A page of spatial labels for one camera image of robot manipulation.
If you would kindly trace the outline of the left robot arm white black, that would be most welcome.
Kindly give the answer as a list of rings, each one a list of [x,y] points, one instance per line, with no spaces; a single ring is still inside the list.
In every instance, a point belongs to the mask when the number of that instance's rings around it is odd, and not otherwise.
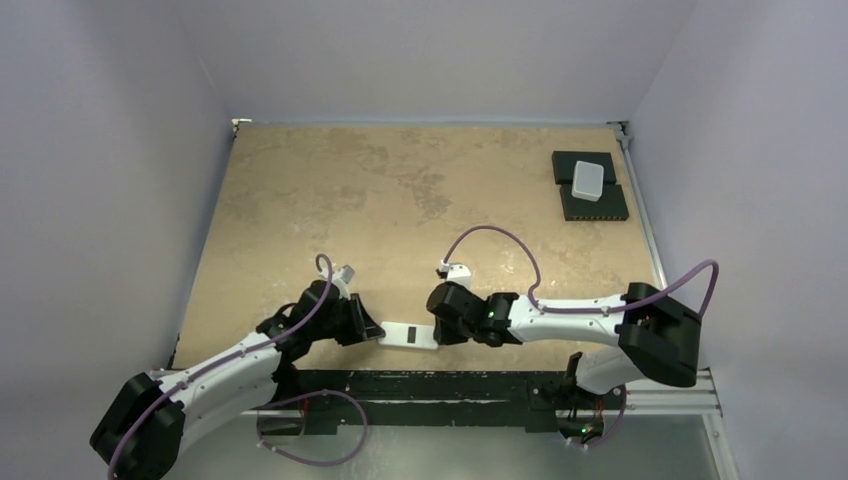
[[[161,479],[189,446],[241,413],[307,405],[313,395],[301,386],[294,364],[314,343],[351,346],[384,336],[358,294],[315,280],[225,351],[160,378],[133,376],[90,446],[110,479]]]

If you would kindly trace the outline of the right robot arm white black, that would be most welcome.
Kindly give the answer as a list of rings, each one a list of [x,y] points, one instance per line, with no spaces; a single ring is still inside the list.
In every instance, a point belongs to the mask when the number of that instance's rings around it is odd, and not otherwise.
[[[480,298],[445,281],[431,292],[426,309],[441,346],[470,340],[493,348],[547,340],[600,345],[569,359],[561,392],[576,407],[631,381],[689,388],[698,376],[701,314],[647,283],[604,298],[533,300],[515,292]]]

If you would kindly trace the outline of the black tray front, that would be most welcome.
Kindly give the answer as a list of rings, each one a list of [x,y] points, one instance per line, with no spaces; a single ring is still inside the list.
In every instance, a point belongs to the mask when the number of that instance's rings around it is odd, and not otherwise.
[[[597,201],[574,197],[570,185],[561,185],[559,193],[566,221],[626,221],[629,219],[629,210],[621,185],[605,185]]]

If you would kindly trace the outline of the white plastic box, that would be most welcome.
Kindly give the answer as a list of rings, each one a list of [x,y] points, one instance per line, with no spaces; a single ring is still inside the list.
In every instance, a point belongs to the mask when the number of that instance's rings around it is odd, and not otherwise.
[[[577,161],[571,183],[572,197],[589,202],[599,201],[603,195],[604,174],[602,165]]]

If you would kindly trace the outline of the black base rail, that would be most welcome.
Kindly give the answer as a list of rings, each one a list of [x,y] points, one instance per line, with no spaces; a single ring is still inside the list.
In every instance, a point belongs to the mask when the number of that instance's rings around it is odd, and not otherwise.
[[[273,400],[295,399],[309,435],[342,425],[558,431],[579,394],[561,371],[291,370]]]

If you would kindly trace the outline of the aluminium frame rail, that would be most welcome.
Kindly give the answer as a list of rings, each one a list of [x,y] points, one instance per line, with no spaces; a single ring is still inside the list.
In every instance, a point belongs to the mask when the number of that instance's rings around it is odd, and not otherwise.
[[[240,126],[176,347],[174,366],[231,346],[316,276],[328,255],[378,321],[431,324],[425,300],[445,254],[477,293],[589,298],[658,281],[632,192],[629,219],[567,222],[555,151],[605,152],[630,181],[610,127]],[[718,479],[728,475],[718,397],[631,383],[611,438],[581,453],[516,427],[342,425],[333,435],[258,443],[256,413],[223,425],[174,479]]]

